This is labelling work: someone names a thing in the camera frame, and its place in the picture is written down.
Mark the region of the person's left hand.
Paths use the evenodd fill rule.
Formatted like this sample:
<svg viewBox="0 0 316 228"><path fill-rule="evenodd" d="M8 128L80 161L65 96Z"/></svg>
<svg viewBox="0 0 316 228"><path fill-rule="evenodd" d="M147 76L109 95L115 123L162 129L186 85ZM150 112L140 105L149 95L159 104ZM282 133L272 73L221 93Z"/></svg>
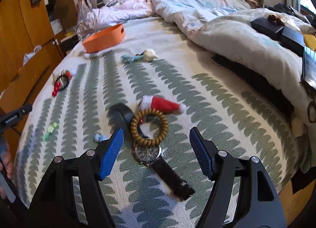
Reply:
<svg viewBox="0 0 316 228"><path fill-rule="evenodd" d="M12 163L12 158L11 158L11 154L10 154L10 147L9 147L8 143L6 143L5 152L1 153L1 159L3 162L3 165L1 164L1 170L3 170L3 168L5 168L7 171L8 179L12 179L13 163Z"/></svg>

